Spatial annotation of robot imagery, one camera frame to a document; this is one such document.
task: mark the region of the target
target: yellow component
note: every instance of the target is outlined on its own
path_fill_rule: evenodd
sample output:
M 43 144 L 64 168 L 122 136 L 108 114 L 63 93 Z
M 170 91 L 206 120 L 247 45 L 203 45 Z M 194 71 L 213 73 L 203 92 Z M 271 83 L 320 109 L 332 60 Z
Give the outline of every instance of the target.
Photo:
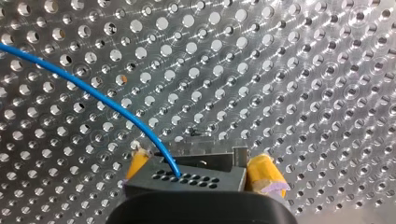
M 272 162 L 272 158 L 266 154 L 256 156 L 247 164 L 247 189 L 261 193 L 262 189 L 274 182 L 286 183 L 285 178 Z
M 134 174 L 149 160 L 149 153 L 140 147 L 131 159 L 131 165 L 129 166 L 126 179 L 131 179 Z

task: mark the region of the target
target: perforated metal sheet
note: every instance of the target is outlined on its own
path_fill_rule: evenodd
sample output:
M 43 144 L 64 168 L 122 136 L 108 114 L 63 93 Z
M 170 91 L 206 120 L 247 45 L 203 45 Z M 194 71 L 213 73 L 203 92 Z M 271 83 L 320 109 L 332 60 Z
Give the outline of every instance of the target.
M 164 141 L 246 138 L 302 223 L 392 223 L 395 2 L 0 1 L 0 38 L 73 72 Z M 0 223 L 104 223 L 130 122 L 1 54 Z

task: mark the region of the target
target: metal surface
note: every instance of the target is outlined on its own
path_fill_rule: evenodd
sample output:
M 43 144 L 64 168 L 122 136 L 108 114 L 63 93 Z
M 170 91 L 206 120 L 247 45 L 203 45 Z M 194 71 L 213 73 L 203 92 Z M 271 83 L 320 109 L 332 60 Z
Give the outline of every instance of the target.
M 303 223 L 393 222 L 394 1 L 0 7 L 3 43 L 74 72 L 162 140 L 209 132 L 246 138 L 253 155 L 268 151 Z M 103 223 L 131 142 L 148 141 L 73 85 L 1 58 L 1 222 Z

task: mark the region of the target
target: hole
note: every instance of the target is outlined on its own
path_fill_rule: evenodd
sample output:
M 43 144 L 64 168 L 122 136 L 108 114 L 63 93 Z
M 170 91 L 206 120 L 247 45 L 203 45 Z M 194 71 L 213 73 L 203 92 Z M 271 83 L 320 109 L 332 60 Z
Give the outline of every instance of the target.
M 137 21 L 137 20 L 131 21 L 130 29 L 131 29 L 132 32 L 134 32 L 134 33 L 139 33 L 139 32 L 142 31 L 142 29 L 143 29 L 142 22 Z
M 161 46 L 161 55 L 163 57 L 168 57 L 172 54 L 172 48 L 169 45 L 162 45 Z
M 116 77 L 116 83 L 119 84 L 119 86 L 125 85 L 127 81 L 128 79 L 125 75 L 118 75 Z
M 382 18 L 387 19 L 390 17 L 390 11 L 388 9 L 385 9 L 382 11 Z
M 195 23 L 195 19 L 192 15 L 186 15 L 183 17 L 183 25 L 187 28 L 192 27 Z
M 72 0 L 71 6 L 74 10 L 82 10 L 84 8 L 84 2 L 82 0 Z
M 98 0 L 98 4 L 100 7 L 108 7 L 110 6 L 110 0 Z
M 189 54 L 193 54 L 193 53 L 195 53 L 195 51 L 197 51 L 197 50 L 198 50 L 198 47 L 197 47 L 197 45 L 196 45 L 195 43 L 193 43 L 193 42 L 190 42 L 190 43 L 188 43 L 188 44 L 186 45 L 186 52 L 189 53 Z
M 183 174 L 183 177 L 184 177 L 184 178 L 190 178 L 191 175 L 190 175 L 190 174 Z
M 220 20 L 221 20 L 221 16 L 218 12 L 212 12 L 209 16 L 209 22 L 212 25 L 218 24 Z
M 64 24 L 66 25 L 70 25 L 72 23 L 72 17 L 69 14 L 64 14 L 62 21 L 64 22 Z
M 113 49 L 110 51 L 110 59 L 113 60 L 113 62 L 118 62 L 122 59 L 122 54 L 119 50 Z
M 208 186 L 210 189 L 216 189 L 218 187 L 217 184 L 209 184 Z
M 362 12 L 356 13 L 356 20 L 357 20 L 357 21 L 362 21 L 362 20 L 364 20 L 364 13 L 362 13 Z
M 72 58 L 69 55 L 64 54 L 64 55 L 61 56 L 61 59 L 60 59 L 59 62 L 63 66 L 69 66 L 70 64 L 72 64 L 73 61 L 72 61 Z
M 381 45 L 381 46 L 387 44 L 387 41 L 388 41 L 387 38 L 384 37 L 384 36 L 381 36 L 381 37 L 378 38 L 378 44 Z
M 82 103 L 75 103 L 73 105 L 73 109 L 74 111 L 76 111 L 77 113 L 82 113 L 85 110 L 85 105 Z
M 93 52 L 87 52 L 85 54 L 85 62 L 87 63 L 96 63 L 97 61 L 97 56 Z
M 142 83 L 149 83 L 151 81 L 151 75 L 149 73 L 142 73 L 140 75 L 140 81 Z
M 0 7 L 0 20 L 2 20 L 6 16 L 6 11 Z
M 53 92 L 55 91 L 55 87 L 51 82 L 44 82 L 43 91 L 45 92 Z
M 58 41 L 63 40 L 66 37 L 66 33 L 60 28 L 55 28 L 52 31 L 52 37 Z
M 5 45 L 12 45 L 12 44 L 14 44 L 14 37 L 12 37 L 12 35 L 9 35 L 9 34 L 3 34 L 1 36 L 1 41 Z
M 206 182 L 199 182 L 198 186 L 203 188 L 203 187 L 207 186 L 207 183 Z
M 195 185 L 198 184 L 198 182 L 196 180 L 190 180 L 189 184 L 192 185 L 192 186 L 195 186 Z
M 105 24 L 103 30 L 107 35 L 114 35 L 117 32 L 117 27 L 114 23 L 108 22 Z
M 58 11 L 58 3 L 56 1 L 53 0 L 47 0 L 44 3 L 44 9 L 46 9 L 46 11 L 48 13 L 55 13 Z
M 138 59 L 144 59 L 144 58 L 146 58 L 148 56 L 148 52 L 144 48 L 138 47 L 136 49 L 136 51 L 134 52 L 134 55 Z
M 90 37 L 90 35 L 91 35 L 90 27 L 88 27 L 86 25 L 80 25 L 78 27 L 78 35 L 81 36 L 82 38 Z
M 244 21 L 247 18 L 247 16 L 248 16 L 248 13 L 244 9 L 239 9 L 235 13 L 235 18 L 238 21 Z
M 297 32 L 291 32 L 288 36 L 288 40 L 291 43 L 295 43 L 300 39 L 300 34 Z
M 187 184 L 189 180 L 181 178 L 178 182 L 180 182 L 180 184 Z
M 18 5 L 18 12 L 22 16 L 29 16 L 30 13 L 32 12 L 32 9 L 30 9 L 30 7 L 26 3 L 20 3 Z
M 35 44 L 38 42 L 38 40 L 40 39 L 40 36 L 38 35 L 38 33 L 36 31 L 29 31 L 26 35 L 26 39 L 32 43 Z
M 193 175 L 192 176 L 192 179 L 194 179 L 194 180 L 198 180 L 198 179 L 200 179 L 201 177 L 199 176 L 199 175 Z
M 20 93 L 22 95 L 30 95 L 31 91 L 30 91 L 30 88 L 27 85 L 22 84 L 22 85 L 20 85 Z
M 165 30 L 169 26 L 169 21 L 165 17 L 160 17 L 155 23 L 160 30 Z
M 15 72 L 20 72 L 23 69 L 22 63 L 19 60 L 12 60 L 10 67 Z
M 265 19 L 269 19 L 269 18 L 271 18 L 271 17 L 273 17 L 274 16 L 274 8 L 273 7 L 265 7 L 263 10 L 262 10 L 262 16 L 265 18 Z

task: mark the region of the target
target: blue wire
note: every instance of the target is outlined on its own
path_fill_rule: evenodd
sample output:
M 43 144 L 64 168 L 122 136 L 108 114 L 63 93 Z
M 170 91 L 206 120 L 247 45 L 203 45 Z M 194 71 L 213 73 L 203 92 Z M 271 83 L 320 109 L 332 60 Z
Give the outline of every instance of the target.
M 146 124 L 144 124 L 140 119 L 138 119 L 135 115 L 130 113 L 128 110 L 117 104 L 116 102 L 110 100 L 109 98 L 105 97 L 101 92 L 97 91 L 81 79 L 74 77 L 67 73 L 65 70 L 57 67 L 56 65 L 52 63 L 45 62 L 42 59 L 37 58 L 36 56 L 23 52 L 19 49 L 13 48 L 11 46 L 4 45 L 0 43 L 0 50 L 3 50 L 5 52 L 8 52 L 10 54 L 13 54 L 19 58 L 22 58 L 26 61 L 29 61 L 31 63 L 36 63 L 40 65 L 41 67 L 49 70 L 52 73 L 55 73 L 59 75 L 60 77 L 73 82 L 76 86 L 80 87 L 82 90 L 86 91 L 93 97 L 95 97 L 98 101 L 101 101 L 105 105 L 108 105 L 115 111 L 119 112 L 122 114 L 125 118 L 130 120 L 134 125 L 136 125 L 137 128 L 139 128 L 153 143 L 154 145 L 161 151 L 163 156 L 165 157 L 166 161 L 168 162 L 169 166 L 171 167 L 173 173 L 175 174 L 176 177 L 180 177 L 181 173 L 178 170 L 178 167 L 172 158 L 172 155 L 169 153 L 169 151 L 166 149 L 165 145 L 161 142 L 161 140 L 158 138 L 157 135 L 148 127 Z

